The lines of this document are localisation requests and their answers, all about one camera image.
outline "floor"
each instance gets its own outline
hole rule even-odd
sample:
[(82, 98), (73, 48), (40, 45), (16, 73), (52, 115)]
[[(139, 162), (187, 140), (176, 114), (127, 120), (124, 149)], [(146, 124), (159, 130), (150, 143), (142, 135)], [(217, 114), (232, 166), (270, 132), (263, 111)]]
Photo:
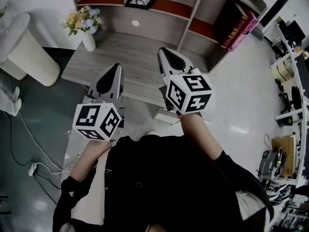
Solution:
[[(71, 52), (59, 55), (48, 50), (63, 69)], [(274, 54), (269, 46), (249, 35), (233, 54), (209, 74), (216, 91), (216, 105), (213, 119), (208, 123), (209, 128), (232, 159), (254, 174), (259, 167), (262, 152), (267, 149), (263, 141), (264, 134), (267, 133), (271, 138), (290, 133), (280, 129), (274, 120), (283, 105), (269, 68), (273, 61)], [(62, 165), (75, 106), (84, 94), (83, 86), (60, 79), (53, 87), (46, 88), (31, 77), (21, 82), (13, 81), (15, 85), (21, 88), (21, 114), (30, 131), (56, 164)], [(153, 107), (130, 99), (125, 99), (124, 105), (127, 107), (127, 120), (125, 128), (118, 130), (117, 137), (132, 135), (137, 140), (151, 129), (156, 129), (163, 136), (181, 135), (179, 124), (170, 126), (151, 120)], [(28, 166), (15, 164), (9, 147), (9, 120), (1, 112), (0, 121), (0, 193), (10, 195), (12, 211), (11, 215), (0, 217), (4, 230), (52, 231), (55, 204), (35, 179), (28, 176)], [(41, 160), (50, 166), (32, 142), (20, 117), (12, 118), (12, 122), (16, 158), (20, 162)], [(60, 176), (51, 176), (44, 168), (39, 168), (39, 172), (60, 186)], [(57, 200), (59, 191), (39, 176), (37, 179), (51, 197)]]

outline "white vase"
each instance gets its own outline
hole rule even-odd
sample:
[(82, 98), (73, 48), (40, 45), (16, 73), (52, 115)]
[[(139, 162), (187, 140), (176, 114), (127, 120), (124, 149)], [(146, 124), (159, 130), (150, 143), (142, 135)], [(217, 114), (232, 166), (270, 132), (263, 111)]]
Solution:
[(95, 39), (89, 31), (83, 32), (83, 43), (86, 49), (90, 52), (96, 48)]

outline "wall outlet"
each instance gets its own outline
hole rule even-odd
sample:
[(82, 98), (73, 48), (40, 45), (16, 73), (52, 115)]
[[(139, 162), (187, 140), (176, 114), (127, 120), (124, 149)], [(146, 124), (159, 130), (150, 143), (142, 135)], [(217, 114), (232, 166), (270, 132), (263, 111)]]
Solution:
[(37, 165), (35, 163), (33, 163), (28, 171), (29, 176), (33, 176), (34, 171), (36, 170)]

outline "white wall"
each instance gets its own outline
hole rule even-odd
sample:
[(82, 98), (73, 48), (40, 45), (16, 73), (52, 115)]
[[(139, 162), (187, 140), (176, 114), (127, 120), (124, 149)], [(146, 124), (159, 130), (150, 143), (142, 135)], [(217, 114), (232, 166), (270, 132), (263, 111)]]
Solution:
[[(0, 6), (7, 0), (0, 0)], [(60, 29), (71, 9), (73, 0), (9, 0), (14, 14), (27, 12), (30, 14), (29, 31), (41, 46), (76, 49), (81, 36), (68, 36), (67, 29)]]
[[(279, 16), (285, 22), (295, 20), (306, 35), (306, 38), (303, 40), (303, 47), (309, 46), (309, 0), (289, 0), (274, 19), (264, 28), (263, 32), (266, 32)], [(265, 36), (273, 41), (278, 35), (273, 29), (270, 29), (266, 32)]]

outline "button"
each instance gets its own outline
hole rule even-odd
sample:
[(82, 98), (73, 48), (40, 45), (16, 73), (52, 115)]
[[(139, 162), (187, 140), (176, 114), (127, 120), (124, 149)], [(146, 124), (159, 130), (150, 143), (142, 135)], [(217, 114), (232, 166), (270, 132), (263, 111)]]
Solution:
[(142, 188), (143, 187), (143, 183), (142, 182), (137, 182), (136, 183), (136, 187), (137, 188)]

